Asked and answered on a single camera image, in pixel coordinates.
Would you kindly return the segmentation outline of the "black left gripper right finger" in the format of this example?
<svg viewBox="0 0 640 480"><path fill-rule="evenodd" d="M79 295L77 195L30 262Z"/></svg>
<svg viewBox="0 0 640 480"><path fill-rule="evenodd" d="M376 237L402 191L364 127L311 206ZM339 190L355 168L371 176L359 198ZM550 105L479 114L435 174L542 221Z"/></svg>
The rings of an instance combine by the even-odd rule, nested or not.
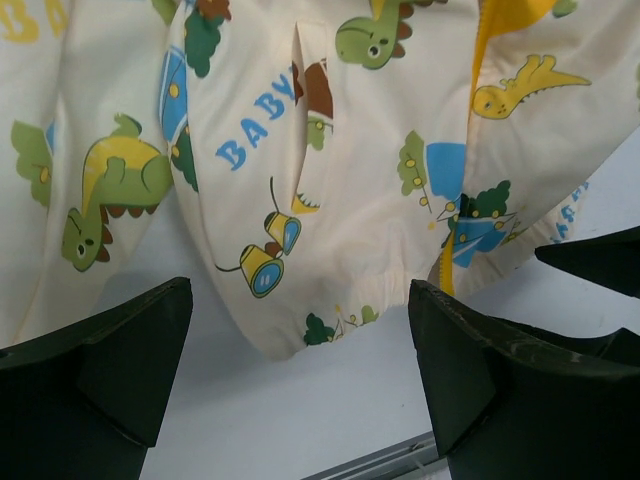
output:
<svg viewBox="0 0 640 480"><path fill-rule="evenodd" d="M639 367L538 340L423 280L408 313L453 478L638 477Z"/></svg>

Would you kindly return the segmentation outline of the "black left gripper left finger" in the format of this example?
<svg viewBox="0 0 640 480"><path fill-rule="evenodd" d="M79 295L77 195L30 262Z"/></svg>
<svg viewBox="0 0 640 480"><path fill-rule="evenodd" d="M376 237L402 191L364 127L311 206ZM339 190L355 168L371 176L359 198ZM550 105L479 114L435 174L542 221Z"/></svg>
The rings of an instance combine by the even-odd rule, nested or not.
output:
<svg viewBox="0 0 640 480"><path fill-rule="evenodd" d="M4 479L137 479L155 447L193 311L171 279L1 351Z"/></svg>

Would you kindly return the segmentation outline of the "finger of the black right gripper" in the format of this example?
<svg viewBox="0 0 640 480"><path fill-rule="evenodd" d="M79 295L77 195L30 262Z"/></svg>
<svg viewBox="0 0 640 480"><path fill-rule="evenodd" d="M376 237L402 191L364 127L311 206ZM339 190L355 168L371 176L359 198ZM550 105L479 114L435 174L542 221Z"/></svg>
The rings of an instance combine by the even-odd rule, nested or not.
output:
<svg viewBox="0 0 640 480"><path fill-rule="evenodd" d="M639 284L639 227L541 246L537 260L597 285Z"/></svg>
<svg viewBox="0 0 640 480"><path fill-rule="evenodd" d="M574 338L503 318L495 317L495 320L565 350L623 365L640 366L639 336L626 328L600 337Z"/></svg>

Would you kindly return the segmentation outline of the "cream dinosaur print baby jacket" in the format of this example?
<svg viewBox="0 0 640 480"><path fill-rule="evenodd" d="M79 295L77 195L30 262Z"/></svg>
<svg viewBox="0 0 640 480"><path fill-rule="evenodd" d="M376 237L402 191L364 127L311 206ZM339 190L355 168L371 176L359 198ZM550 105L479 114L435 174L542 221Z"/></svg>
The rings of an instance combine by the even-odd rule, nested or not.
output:
<svg viewBox="0 0 640 480"><path fill-rule="evenodd" d="M174 193L288 359L568 239L638 126L635 1L5 1L1 342L86 316Z"/></svg>

